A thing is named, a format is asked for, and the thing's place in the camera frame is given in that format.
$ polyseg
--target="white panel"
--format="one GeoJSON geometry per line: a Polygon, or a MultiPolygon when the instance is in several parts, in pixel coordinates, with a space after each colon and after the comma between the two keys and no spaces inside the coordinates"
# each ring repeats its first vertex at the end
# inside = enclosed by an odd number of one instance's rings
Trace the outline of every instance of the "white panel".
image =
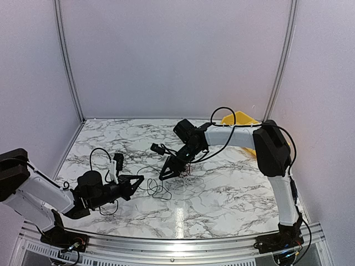
{"type": "Polygon", "coordinates": [[[208,117],[220,105],[263,117],[290,1],[62,6],[86,117],[208,117]]]}
{"type": "MultiPolygon", "coordinates": [[[[79,125],[50,0],[0,1],[0,153],[23,147],[54,173],[79,125]]],[[[0,203],[0,258],[8,265],[23,222],[0,203]]]]}
{"type": "Polygon", "coordinates": [[[353,265],[355,2],[300,1],[273,118],[294,137],[294,176],[335,265],[353,265]]]}

